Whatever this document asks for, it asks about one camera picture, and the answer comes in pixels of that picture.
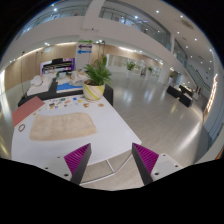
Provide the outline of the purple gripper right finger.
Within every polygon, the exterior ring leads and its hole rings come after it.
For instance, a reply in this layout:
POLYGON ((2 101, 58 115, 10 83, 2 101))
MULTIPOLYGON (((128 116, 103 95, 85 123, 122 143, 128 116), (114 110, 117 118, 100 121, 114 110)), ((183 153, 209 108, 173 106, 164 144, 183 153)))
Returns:
POLYGON ((143 183, 145 185, 152 183, 153 179, 151 177, 151 172, 158 160, 159 155, 137 143, 132 144, 132 154, 143 183))

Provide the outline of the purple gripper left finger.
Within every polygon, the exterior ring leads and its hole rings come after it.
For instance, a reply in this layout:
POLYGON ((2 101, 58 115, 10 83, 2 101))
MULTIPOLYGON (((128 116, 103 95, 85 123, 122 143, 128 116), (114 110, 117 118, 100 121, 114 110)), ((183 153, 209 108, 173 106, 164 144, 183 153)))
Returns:
POLYGON ((79 185, 91 155, 91 144, 88 143, 64 157, 64 160, 72 174, 71 182, 79 185))

